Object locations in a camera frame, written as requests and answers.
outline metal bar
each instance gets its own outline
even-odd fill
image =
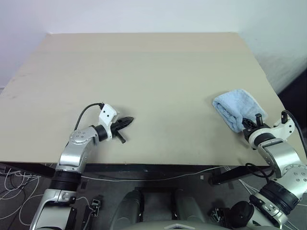
[[[270,166],[258,166],[262,170],[270,169]],[[249,168],[250,171],[257,172],[258,170],[254,167]],[[208,182],[211,185],[220,185],[230,181],[238,180],[243,177],[249,176],[250,172],[247,170],[246,166],[238,166],[232,170],[219,175],[213,175],[209,178]]]
[[[1,162],[10,168],[26,171],[35,175],[52,178],[55,170],[48,166],[39,163],[15,163],[15,162]]]

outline white wall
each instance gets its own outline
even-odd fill
[[[306,0],[9,0],[0,87],[46,33],[238,32],[275,91],[307,67]]]

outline black cable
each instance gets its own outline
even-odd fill
[[[305,139],[304,139],[304,136],[303,136],[303,132],[302,132],[301,127],[299,126],[299,124],[298,124],[296,118],[293,116],[292,113],[290,113],[290,112],[289,112],[288,110],[286,110],[286,109],[283,110],[283,112],[286,112],[286,113],[289,115],[289,117],[291,117],[291,119],[293,120],[293,122],[294,122],[294,124],[295,124],[295,127],[297,128],[297,131],[298,131],[298,133],[299,133],[299,137],[301,138],[301,142],[302,142],[302,144],[303,144],[304,151],[305,151],[305,154],[306,154],[306,157],[307,157],[307,144],[306,144],[306,142],[305,142]]]
[[[94,105],[98,105],[98,106],[100,107],[100,109],[102,110],[102,108],[104,107],[105,104],[103,104],[103,103],[94,103],[94,104],[90,104],[90,105],[86,106],[86,107],[83,109],[83,111],[81,112],[81,114],[80,114],[80,116],[79,116],[79,118],[78,118],[78,121],[77,121],[77,123],[76,123],[76,126],[75,126],[74,131],[77,130],[78,125],[79,125],[79,122],[80,122],[81,117],[82,117],[82,115],[84,114],[84,112],[85,112],[89,107],[92,107],[92,106],[94,106]]]
[[[252,163],[246,163],[245,166],[246,166],[247,170],[248,170],[251,174],[253,174],[254,176],[257,176],[257,177],[260,177],[260,178],[265,178],[266,181],[267,181],[267,183],[270,181],[270,180],[269,180],[269,177],[272,176],[272,175],[274,174],[274,170],[272,170],[269,174],[266,174],[260,167],[258,167],[258,166],[255,165],[255,164],[252,164]],[[252,167],[254,167],[255,169],[257,169],[259,172],[262,173],[263,176],[262,176],[262,175],[259,175],[259,174],[256,174],[255,172],[253,172],[253,171],[249,168],[249,166],[252,166]]]

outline electrical wire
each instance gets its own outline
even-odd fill
[[[231,170],[231,169],[229,168],[229,166],[224,166],[224,168],[225,168],[226,171]],[[241,179],[239,179],[238,181],[243,185],[243,187],[248,191],[249,194],[252,195],[253,193],[259,192],[258,189],[256,189],[256,188],[250,186],[249,184],[245,183],[245,182],[242,181]]]
[[[90,214],[88,215],[86,224],[85,224],[85,226],[84,226],[84,228],[83,228],[83,230],[85,230],[86,227],[87,227],[87,225],[88,225],[88,223],[89,223],[89,221],[90,221],[91,215],[92,215],[92,213],[94,212],[94,209],[92,209],[92,208],[90,207],[90,203],[88,202],[88,199],[87,199],[86,197],[81,196],[81,197],[77,198],[76,200],[81,200],[81,199],[84,199],[84,200],[86,201],[86,203],[87,203],[87,205],[88,205],[88,208],[91,210]]]
[[[169,177],[169,178],[164,178],[164,179],[155,179],[155,180],[138,180],[138,179],[132,179],[132,180],[109,180],[109,179],[93,178],[93,177],[88,177],[88,176],[81,176],[81,177],[82,177],[82,178],[86,178],[86,179],[90,179],[90,180],[108,181],[108,182],[150,182],[150,181],[167,181],[167,180],[177,179],[177,178],[184,177],[184,176],[196,175],[196,174],[199,174],[199,173],[203,173],[203,172],[205,172],[205,171],[209,171],[209,170],[213,170],[213,169],[218,169],[218,168],[222,168],[222,167],[223,167],[223,166],[218,166],[218,167],[213,167],[213,168],[201,170],[201,171],[195,172],[195,173],[188,173],[188,174],[184,174],[184,175],[180,175],[180,176],[174,176],[174,177]]]
[[[272,170],[269,174],[266,174],[260,167],[258,167],[258,166],[255,165],[255,164],[252,164],[252,163],[246,163],[245,166],[246,166],[247,170],[248,170],[251,174],[253,174],[254,176],[257,176],[257,177],[260,177],[260,178],[265,178],[265,180],[267,181],[267,183],[270,181],[269,177],[272,176],[272,175],[274,174],[274,170]],[[256,168],[259,172],[262,173],[262,175],[258,175],[258,174],[256,174],[255,172],[253,172],[253,171],[249,168],[249,166],[252,166],[252,167]]]
[[[288,221],[288,223],[289,224],[291,224],[291,226],[293,227],[293,228],[295,228],[296,230],[299,230],[293,223],[291,223],[290,221]]]
[[[83,116],[84,112],[85,112],[88,108],[90,108],[90,107],[92,107],[92,106],[94,106],[94,105],[98,105],[98,106],[100,107],[100,109],[102,110],[102,108],[104,107],[105,104],[103,104],[103,103],[94,103],[94,104],[89,104],[88,106],[86,106],[86,107],[82,110],[82,112],[81,112],[81,114],[80,114],[80,116],[79,116],[79,118],[78,118],[78,121],[77,121],[77,123],[76,123],[76,126],[75,126],[74,131],[77,130],[78,125],[79,125],[80,120],[81,120],[81,117]]]
[[[76,200],[81,200],[81,199],[84,199],[84,200],[86,201],[87,205],[88,205],[88,208],[89,208],[90,210],[94,211],[94,210],[90,207],[90,203],[88,202],[88,199],[87,199],[86,197],[81,196],[81,197],[77,198]]]
[[[8,179],[8,174],[6,175],[5,180],[4,180],[4,187],[5,187],[5,189],[8,190],[8,191],[14,191],[14,190],[20,188],[20,186],[24,183],[24,178],[25,178],[25,177],[23,177],[22,182],[20,183],[20,185],[19,185],[17,188],[9,189],[9,188],[7,188],[7,186],[6,186],[6,180]]]
[[[22,223],[22,224],[25,225],[25,226],[30,226],[30,225],[31,225],[31,224],[25,224],[25,223],[21,220],[21,211],[22,211],[22,209],[23,209],[25,203],[27,203],[30,199],[32,199],[32,198],[34,198],[34,197],[38,197],[38,196],[43,196],[43,195],[44,195],[44,194],[39,194],[39,195],[34,195],[34,196],[32,196],[33,192],[32,192],[31,195],[28,197],[28,199],[26,199],[26,201],[24,201],[24,203],[23,203],[23,205],[21,206],[20,211],[19,211],[19,221],[20,221],[20,223]]]
[[[285,109],[285,110],[283,110],[283,112],[286,112],[289,115],[289,117],[291,117],[291,119],[293,120],[293,122],[295,124],[295,127],[296,127],[296,129],[298,131],[299,137],[301,138],[301,142],[303,144],[304,151],[305,151],[305,154],[306,154],[306,157],[307,157],[307,144],[305,142],[305,139],[304,139],[304,136],[303,136],[303,132],[302,132],[301,127],[299,126],[299,123],[297,122],[296,118],[294,117],[294,115],[290,111]]]
[[[5,170],[3,169],[3,173],[1,173],[0,174],[0,176],[11,176],[11,175],[13,175],[13,174],[15,174],[15,173],[20,173],[20,171],[13,171],[13,172],[10,172],[10,173],[5,173],[4,172]]]
[[[33,192],[30,194],[29,197],[31,197],[31,196],[33,195],[33,193],[36,191],[37,186],[38,186],[38,183],[39,183],[39,177],[37,177],[37,184],[36,184],[36,186],[35,186]],[[6,218],[8,218],[8,217],[14,215],[16,212],[18,212],[18,211],[20,210],[20,208],[21,208],[22,206],[23,206],[23,205],[20,205],[19,208],[17,208],[17,209],[16,209],[14,212],[12,212],[11,214],[9,214],[9,215],[7,215],[7,216],[5,216],[5,217],[1,217],[0,220],[6,219]]]
[[[20,172],[19,173],[15,173],[14,174],[15,176],[22,176],[22,177],[25,177],[25,178],[36,178],[36,177],[38,177],[38,175],[21,175],[20,174]]]
[[[16,196],[18,196],[18,195],[21,193],[21,191],[22,191],[22,189],[24,188],[25,185],[26,185],[26,183],[25,183],[22,187],[19,187],[19,188],[16,187],[16,190],[19,189],[19,192],[16,193],[15,195],[13,195],[13,196],[11,196],[11,197],[9,197],[9,198],[4,198],[6,195],[10,194],[11,192],[13,192],[13,191],[15,191],[15,190],[8,191],[4,196],[0,197],[0,200],[10,200],[10,199],[15,198]]]
[[[11,185],[12,185],[13,187],[16,187],[16,186],[13,184],[12,178],[13,178],[13,177],[11,177],[11,179],[10,179]],[[22,188],[19,188],[20,191],[22,191],[23,194],[24,194],[24,200],[23,200],[23,202],[25,202],[25,198],[26,198],[26,194],[25,194],[25,191],[24,191],[24,186],[23,186]],[[10,223],[10,225],[9,225],[9,227],[8,227],[7,230],[10,230],[10,228],[11,228],[11,226],[13,225],[13,223],[15,222],[17,216],[18,216],[18,213],[16,213],[15,216],[14,216],[14,218],[11,220],[11,223]]]
[[[290,227],[289,227],[288,225],[286,225],[286,224],[284,224],[284,226],[287,227],[287,228],[290,229],[290,230],[294,230],[294,229],[290,228]]]

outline table leg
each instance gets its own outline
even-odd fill
[[[270,169],[270,166],[258,166],[262,170],[266,171]],[[257,172],[258,170],[254,167],[249,168],[250,171]],[[247,170],[246,166],[238,166],[232,170],[229,170],[227,172],[224,172],[219,175],[213,175],[209,178],[208,182],[211,185],[220,185],[223,183],[227,183],[230,181],[238,180],[243,177],[249,176],[250,171]]]

